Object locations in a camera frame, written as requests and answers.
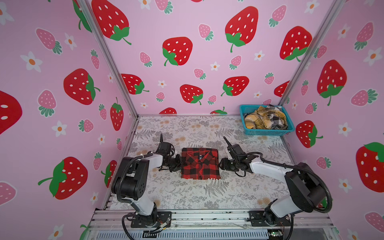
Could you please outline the red black plaid shirt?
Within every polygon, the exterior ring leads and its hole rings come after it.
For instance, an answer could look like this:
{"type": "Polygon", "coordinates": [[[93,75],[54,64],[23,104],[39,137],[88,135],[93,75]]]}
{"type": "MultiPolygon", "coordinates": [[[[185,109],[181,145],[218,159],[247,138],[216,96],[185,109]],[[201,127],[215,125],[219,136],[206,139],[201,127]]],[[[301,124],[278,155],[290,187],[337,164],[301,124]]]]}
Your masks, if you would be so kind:
{"type": "Polygon", "coordinates": [[[219,152],[209,148],[183,148],[181,178],[192,180],[220,180],[219,152]]]}

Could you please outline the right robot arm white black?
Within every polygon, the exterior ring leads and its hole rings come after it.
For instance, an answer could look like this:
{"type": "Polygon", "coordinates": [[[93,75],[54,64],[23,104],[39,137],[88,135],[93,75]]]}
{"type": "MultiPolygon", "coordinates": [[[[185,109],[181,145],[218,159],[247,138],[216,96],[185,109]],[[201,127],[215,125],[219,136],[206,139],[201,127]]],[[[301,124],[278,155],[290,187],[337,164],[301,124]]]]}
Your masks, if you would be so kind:
{"type": "Polygon", "coordinates": [[[307,164],[291,166],[268,161],[260,152],[245,153],[238,144],[229,145],[227,150],[231,158],[220,161],[222,170],[264,175],[287,185],[289,194],[271,202],[264,210],[264,221],[268,225],[277,225],[287,215],[328,213],[332,209],[330,190],[307,164]]]}

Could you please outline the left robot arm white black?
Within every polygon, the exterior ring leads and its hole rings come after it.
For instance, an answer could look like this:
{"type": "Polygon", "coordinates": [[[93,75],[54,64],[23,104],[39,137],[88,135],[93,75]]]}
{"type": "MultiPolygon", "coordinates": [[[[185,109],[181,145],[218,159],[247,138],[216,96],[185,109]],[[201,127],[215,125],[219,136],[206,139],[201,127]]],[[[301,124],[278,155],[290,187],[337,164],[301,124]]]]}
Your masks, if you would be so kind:
{"type": "Polygon", "coordinates": [[[134,158],[124,157],[114,180],[111,191],[121,203],[130,204],[135,210],[132,227],[152,227],[164,221],[158,215],[156,204],[146,193],[149,170],[177,172],[181,169],[179,155],[175,155],[172,144],[161,142],[155,152],[148,152],[134,158]]]}

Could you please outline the teal plastic basket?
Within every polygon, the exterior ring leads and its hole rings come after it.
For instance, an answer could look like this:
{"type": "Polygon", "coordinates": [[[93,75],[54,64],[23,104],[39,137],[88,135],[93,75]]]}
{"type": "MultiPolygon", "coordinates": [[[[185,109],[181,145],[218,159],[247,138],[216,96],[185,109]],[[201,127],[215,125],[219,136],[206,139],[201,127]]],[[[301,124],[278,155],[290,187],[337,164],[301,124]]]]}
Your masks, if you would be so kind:
{"type": "Polygon", "coordinates": [[[283,136],[295,130],[288,112],[282,106],[241,105],[240,114],[246,135],[283,136]]]}

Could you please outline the yellow plaid shirt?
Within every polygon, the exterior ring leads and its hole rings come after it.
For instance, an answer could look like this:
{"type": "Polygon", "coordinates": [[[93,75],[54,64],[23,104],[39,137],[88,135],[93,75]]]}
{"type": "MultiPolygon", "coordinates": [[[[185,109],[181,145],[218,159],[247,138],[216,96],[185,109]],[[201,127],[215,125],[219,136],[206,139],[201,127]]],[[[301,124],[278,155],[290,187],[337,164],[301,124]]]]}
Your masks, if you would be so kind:
{"type": "Polygon", "coordinates": [[[246,114],[245,126],[250,130],[286,130],[288,120],[282,107],[268,105],[260,106],[254,112],[246,114]]]}

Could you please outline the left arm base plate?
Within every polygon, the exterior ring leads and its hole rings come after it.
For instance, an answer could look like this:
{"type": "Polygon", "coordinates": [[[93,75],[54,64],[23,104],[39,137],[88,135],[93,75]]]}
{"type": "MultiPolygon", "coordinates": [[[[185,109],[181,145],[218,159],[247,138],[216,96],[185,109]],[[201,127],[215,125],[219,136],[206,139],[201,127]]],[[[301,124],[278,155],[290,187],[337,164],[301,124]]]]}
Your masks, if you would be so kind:
{"type": "Polygon", "coordinates": [[[154,211],[150,216],[136,214],[131,222],[131,228],[168,228],[171,226],[172,212],[154,211]]]}

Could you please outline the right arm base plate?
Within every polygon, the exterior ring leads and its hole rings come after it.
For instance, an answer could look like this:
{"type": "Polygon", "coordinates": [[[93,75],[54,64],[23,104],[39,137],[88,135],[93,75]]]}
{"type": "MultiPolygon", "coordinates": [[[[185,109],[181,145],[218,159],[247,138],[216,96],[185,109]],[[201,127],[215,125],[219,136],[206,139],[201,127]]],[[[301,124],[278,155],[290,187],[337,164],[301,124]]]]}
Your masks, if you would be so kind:
{"type": "Polygon", "coordinates": [[[264,211],[249,211],[248,214],[247,222],[250,222],[253,227],[289,227],[291,225],[288,216],[278,218],[272,212],[264,211]]]}

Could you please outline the aluminium rail frame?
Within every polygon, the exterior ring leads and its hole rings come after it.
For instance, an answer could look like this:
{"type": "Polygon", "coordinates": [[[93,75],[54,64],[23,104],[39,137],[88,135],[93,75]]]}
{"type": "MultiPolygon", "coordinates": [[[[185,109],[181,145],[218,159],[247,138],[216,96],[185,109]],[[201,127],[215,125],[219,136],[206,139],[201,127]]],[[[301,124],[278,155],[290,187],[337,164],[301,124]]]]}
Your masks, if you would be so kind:
{"type": "Polygon", "coordinates": [[[83,240],[340,240],[327,214],[299,213],[275,226],[262,210],[165,210],[166,227],[132,228],[133,211],[95,211],[83,240]]]}

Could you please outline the left corner aluminium post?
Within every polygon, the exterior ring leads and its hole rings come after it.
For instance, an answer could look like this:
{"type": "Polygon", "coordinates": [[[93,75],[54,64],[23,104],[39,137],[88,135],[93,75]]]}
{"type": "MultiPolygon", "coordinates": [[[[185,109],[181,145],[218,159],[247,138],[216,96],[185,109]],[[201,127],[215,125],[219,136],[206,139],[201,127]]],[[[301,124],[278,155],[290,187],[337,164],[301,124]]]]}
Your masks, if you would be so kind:
{"type": "Polygon", "coordinates": [[[88,24],[90,25],[90,27],[93,31],[93,35],[95,36],[95,39],[99,44],[99,47],[100,47],[100,49],[104,55],[104,58],[108,64],[108,67],[110,68],[111,73],[115,78],[115,82],[116,82],[117,86],[119,87],[121,94],[123,95],[123,98],[124,98],[126,104],[128,105],[132,115],[133,115],[133,118],[135,120],[137,120],[139,118],[139,115],[138,115],[138,113],[134,107],[134,104],[132,103],[132,100],[130,98],[130,94],[129,94],[126,86],[125,86],[125,83],[124,83],[124,80],[121,76],[121,73],[119,72],[119,70],[116,66],[116,63],[113,59],[111,51],[110,51],[109,47],[107,46],[104,35],[102,34],[102,32],[100,30],[100,27],[97,23],[95,15],[92,11],[90,2],[85,1],[85,0],[80,0],[79,4],[82,8],[83,14],[84,14],[88,24]]]}

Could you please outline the corner aluminium post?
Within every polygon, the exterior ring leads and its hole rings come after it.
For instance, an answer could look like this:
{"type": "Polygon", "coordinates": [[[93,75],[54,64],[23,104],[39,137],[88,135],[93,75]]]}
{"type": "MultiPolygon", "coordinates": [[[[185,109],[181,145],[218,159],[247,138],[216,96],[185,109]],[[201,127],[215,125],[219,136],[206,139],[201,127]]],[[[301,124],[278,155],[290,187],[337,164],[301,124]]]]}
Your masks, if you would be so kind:
{"type": "Polygon", "coordinates": [[[297,84],[298,80],[301,78],[303,73],[306,71],[306,66],[312,60],[313,54],[315,53],[315,50],[317,49],[318,45],[321,44],[322,41],[324,40],[324,38],[326,37],[327,32],[329,31],[333,22],[335,21],[338,14],[340,13],[345,2],[346,1],[335,0],[330,5],[330,8],[328,9],[327,13],[325,14],[324,19],[322,20],[315,36],[313,37],[313,40],[309,46],[309,49],[304,54],[302,61],[299,63],[298,67],[294,71],[294,74],[290,78],[290,82],[288,84],[288,87],[286,88],[286,90],[285,90],[285,92],[284,92],[284,94],[283,94],[283,96],[279,102],[279,105],[283,106],[285,104],[285,102],[287,101],[291,92],[295,88],[295,85],[297,84]]]}
{"type": "Polygon", "coordinates": [[[104,55],[104,58],[108,64],[108,67],[110,68],[111,73],[115,78],[115,82],[116,82],[117,86],[119,87],[121,94],[123,95],[123,98],[124,98],[126,104],[128,105],[132,115],[133,115],[133,118],[135,120],[137,120],[139,118],[139,115],[138,115],[138,113],[134,107],[134,104],[132,103],[132,100],[130,98],[130,94],[129,94],[126,86],[125,86],[125,83],[124,83],[124,80],[121,76],[121,73],[119,72],[119,70],[116,66],[116,63],[113,59],[111,51],[110,51],[109,47],[107,46],[104,35],[102,34],[102,32],[100,30],[100,27],[97,23],[95,15],[92,11],[90,2],[85,1],[85,0],[80,0],[79,4],[82,8],[83,14],[84,14],[88,24],[90,25],[90,27],[93,31],[93,35],[95,36],[95,39],[99,44],[99,47],[100,47],[100,49],[104,55]]]}

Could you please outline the right corner aluminium post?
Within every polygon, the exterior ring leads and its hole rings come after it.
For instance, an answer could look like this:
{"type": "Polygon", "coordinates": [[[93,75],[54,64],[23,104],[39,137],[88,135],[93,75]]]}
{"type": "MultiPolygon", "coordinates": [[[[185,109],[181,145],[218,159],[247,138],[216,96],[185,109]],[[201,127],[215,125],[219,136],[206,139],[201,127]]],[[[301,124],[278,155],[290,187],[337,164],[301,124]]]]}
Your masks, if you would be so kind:
{"type": "Polygon", "coordinates": [[[302,61],[299,63],[298,67],[294,71],[294,74],[290,78],[290,82],[288,84],[288,87],[286,88],[286,90],[285,90],[285,92],[284,92],[284,94],[283,94],[283,96],[279,102],[279,105],[283,106],[285,104],[285,102],[287,101],[291,92],[295,88],[295,85],[297,84],[298,80],[301,78],[303,73],[306,71],[306,66],[312,60],[313,54],[315,53],[315,50],[317,49],[318,45],[321,44],[322,41],[324,40],[324,38],[326,37],[327,32],[329,31],[333,22],[335,21],[338,14],[340,13],[345,2],[346,1],[335,0],[330,5],[330,8],[328,9],[327,13],[325,14],[324,19],[322,20],[315,36],[313,37],[313,40],[309,46],[309,49],[304,54],[302,61]]]}

